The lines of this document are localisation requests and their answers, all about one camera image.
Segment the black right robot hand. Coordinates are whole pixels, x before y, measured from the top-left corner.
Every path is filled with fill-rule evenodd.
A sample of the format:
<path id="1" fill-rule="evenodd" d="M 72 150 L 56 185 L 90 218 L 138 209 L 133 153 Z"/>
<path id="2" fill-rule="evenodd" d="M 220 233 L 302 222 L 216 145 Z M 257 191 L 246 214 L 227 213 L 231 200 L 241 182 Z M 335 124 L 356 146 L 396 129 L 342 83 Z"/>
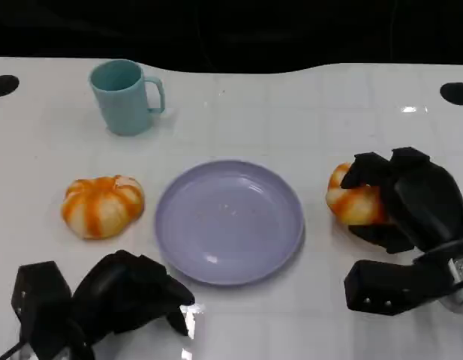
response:
<path id="1" fill-rule="evenodd" d="M 390 159 L 357 154 L 341 188 L 377 191 L 384 220 L 347 228 L 389 254 L 428 252 L 463 239 L 463 196 L 455 179 L 413 147 L 393 149 Z"/>

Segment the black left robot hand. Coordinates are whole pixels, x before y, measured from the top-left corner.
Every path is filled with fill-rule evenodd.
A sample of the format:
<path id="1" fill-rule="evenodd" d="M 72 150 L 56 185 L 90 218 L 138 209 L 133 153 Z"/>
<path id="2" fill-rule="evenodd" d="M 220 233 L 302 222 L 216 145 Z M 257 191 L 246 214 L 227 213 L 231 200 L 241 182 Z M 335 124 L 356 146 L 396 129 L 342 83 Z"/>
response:
<path id="1" fill-rule="evenodd" d="M 181 307 L 194 303 L 192 292 L 162 264 L 118 250 L 83 278 L 72 297 L 71 318 L 94 344 L 110 333 L 130 332 L 160 318 L 187 336 Z"/>

